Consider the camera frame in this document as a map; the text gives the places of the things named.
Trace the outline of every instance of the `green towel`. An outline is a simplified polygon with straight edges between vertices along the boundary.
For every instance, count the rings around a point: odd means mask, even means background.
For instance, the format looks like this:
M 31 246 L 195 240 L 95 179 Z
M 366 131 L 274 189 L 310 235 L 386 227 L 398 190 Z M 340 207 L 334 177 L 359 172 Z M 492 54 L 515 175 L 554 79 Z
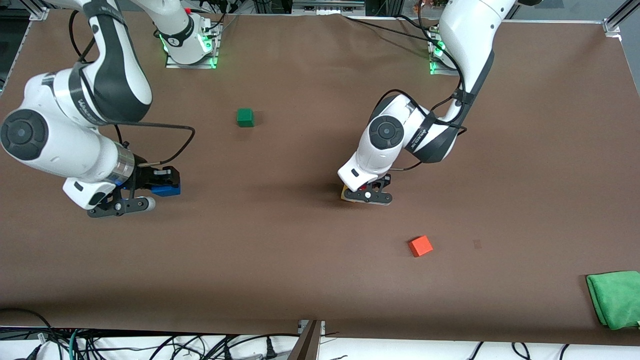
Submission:
M 589 275 L 587 285 L 602 325 L 611 330 L 640 325 L 640 273 L 620 271 Z

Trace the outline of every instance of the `green cloth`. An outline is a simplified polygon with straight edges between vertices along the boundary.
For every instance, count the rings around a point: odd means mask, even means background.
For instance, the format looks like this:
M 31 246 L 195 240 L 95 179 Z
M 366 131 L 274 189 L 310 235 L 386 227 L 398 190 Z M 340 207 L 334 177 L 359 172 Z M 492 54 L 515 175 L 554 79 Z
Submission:
M 587 285 L 602 325 L 611 330 L 639 325 L 640 273 L 620 271 L 589 275 Z

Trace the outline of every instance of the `green cube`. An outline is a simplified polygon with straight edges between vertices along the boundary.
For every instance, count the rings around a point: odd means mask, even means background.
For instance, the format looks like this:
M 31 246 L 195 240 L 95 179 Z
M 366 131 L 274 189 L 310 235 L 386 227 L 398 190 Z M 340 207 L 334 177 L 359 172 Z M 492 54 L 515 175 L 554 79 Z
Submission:
M 238 109 L 238 115 L 236 117 L 239 127 L 253 127 L 255 122 L 253 121 L 253 110 L 245 108 Z

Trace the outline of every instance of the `teal cable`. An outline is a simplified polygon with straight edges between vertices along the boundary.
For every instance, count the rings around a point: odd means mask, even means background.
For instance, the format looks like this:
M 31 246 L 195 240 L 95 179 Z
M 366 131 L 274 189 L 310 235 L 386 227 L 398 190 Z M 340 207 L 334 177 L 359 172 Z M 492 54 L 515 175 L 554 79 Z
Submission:
M 71 338 L 69 338 L 69 360 L 74 360 L 74 343 L 76 343 L 76 334 L 78 330 L 74 330 L 74 333 L 71 334 Z

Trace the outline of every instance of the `gray floor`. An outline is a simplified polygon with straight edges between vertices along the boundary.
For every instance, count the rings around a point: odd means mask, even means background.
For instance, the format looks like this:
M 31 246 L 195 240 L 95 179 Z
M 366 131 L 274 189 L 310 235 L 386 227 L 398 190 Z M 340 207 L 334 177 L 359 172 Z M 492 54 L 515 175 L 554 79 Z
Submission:
M 624 0 L 544 0 L 535 7 L 523 6 L 514 19 L 522 20 L 602 20 Z M 621 26 L 622 47 L 627 55 L 640 94 L 640 10 Z

